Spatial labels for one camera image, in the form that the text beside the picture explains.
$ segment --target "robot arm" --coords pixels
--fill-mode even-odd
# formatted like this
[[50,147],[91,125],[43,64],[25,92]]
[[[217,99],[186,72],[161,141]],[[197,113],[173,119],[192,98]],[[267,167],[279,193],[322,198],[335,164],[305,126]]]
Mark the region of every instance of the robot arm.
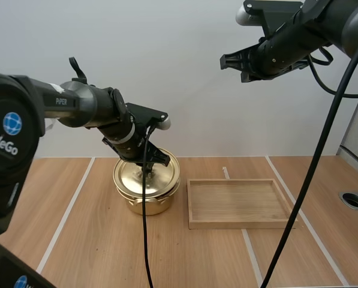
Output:
[[[0,74],[0,234],[10,222],[23,183],[44,135],[44,119],[57,118],[68,127],[97,128],[103,142],[121,159],[142,165],[148,128],[166,130],[168,114],[124,100],[117,89],[100,89],[87,79],[74,58],[77,78],[61,86],[26,76]],[[147,145],[147,169],[165,166],[170,157]]]
[[246,0],[236,21],[264,31],[258,44],[220,59],[221,69],[241,71],[241,82],[303,69],[305,57],[323,46],[334,44],[351,58],[358,47],[358,0]]

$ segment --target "black wire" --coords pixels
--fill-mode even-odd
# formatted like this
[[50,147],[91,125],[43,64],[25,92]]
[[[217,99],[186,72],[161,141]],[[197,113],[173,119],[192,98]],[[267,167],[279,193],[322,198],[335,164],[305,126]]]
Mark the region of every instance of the black wire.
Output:
[[351,79],[351,76],[354,72],[354,69],[358,65],[358,48],[355,52],[355,54],[352,57],[351,62],[348,64],[348,67],[340,81],[339,88],[337,89],[336,95],[332,101],[332,105],[330,107],[327,119],[324,124],[323,131],[321,132],[320,139],[318,140],[317,147],[315,150],[315,153],[312,158],[311,165],[309,165],[308,172],[305,176],[304,183],[301,187],[299,196],[297,197],[296,203],[294,204],[294,208],[292,210],[291,215],[289,216],[288,223],[284,229],[284,232],[281,236],[279,245],[277,246],[275,255],[273,255],[272,261],[269,265],[267,274],[263,280],[263,284],[261,284],[261,288],[266,288],[269,282],[269,279],[273,273],[273,270],[275,269],[276,263],[280,257],[280,254],[282,252],[282,249],[284,248],[285,243],[287,242],[288,236],[292,230],[292,226],[294,221],[296,220],[297,213],[299,213],[301,204],[303,203],[303,200],[305,198],[306,192],[308,191],[309,185],[312,181],[313,174],[315,173],[318,161],[321,157],[321,153],[323,152],[325,143],[327,141],[329,131],[332,127],[333,121],[335,120],[336,113],[339,109],[340,102],[344,96],[344,92],[348,86],[348,83]]
[[[317,74],[315,65],[313,64],[313,60],[311,58],[311,55],[308,55],[306,57],[306,60],[308,61],[309,66],[311,67],[311,71],[313,76],[315,77],[315,80],[317,81],[317,83],[320,85],[320,87],[322,87],[326,92],[328,92],[329,94],[335,95],[336,91],[328,88],[323,81],[320,79],[320,77]],[[358,99],[358,94],[344,94],[343,96],[344,98],[352,98],[352,99]]]
[[155,127],[149,127],[147,137],[145,138],[144,154],[143,154],[143,198],[142,198],[142,208],[143,208],[143,234],[144,234],[144,260],[145,260],[145,269],[147,271],[148,283],[150,288],[154,288],[152,283],[151,272],[149,270],[148,262],[148,238],[147,238],[147,216],[145,212],[145,189],[146,189],[146,166],[147,166],[147,145],[149,136],[151,136]]
[[329,66],[333,62],[333,56],[326,49],[322,47],[319,48],[319,51],[321,52],[321,54],[325,56],[327,61],[316,59],[311,55],[312,62],[322,66]]

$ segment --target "wooden table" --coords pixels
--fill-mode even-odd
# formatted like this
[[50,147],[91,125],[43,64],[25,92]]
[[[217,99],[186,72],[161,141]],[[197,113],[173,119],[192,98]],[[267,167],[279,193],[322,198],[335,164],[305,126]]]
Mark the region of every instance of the wooden table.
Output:
[[[97,158],[92,167],[90,161],[35,160],[0,243],[58,287],[147,287],[142,218],[116,192],[117,159]],[[258,287],[282,229],[189,230],[186,179],[222,179],[225,172],[231,179],[273,178],[293,206],[310,161],[180,158],[182,184],[173,206],[147,220],[155,287]],[[302,206],[301,227],[291,232],[269,287],[358,285],[358,211],[338,197],[354,190],[358,173],[339,157],[323,157]]]

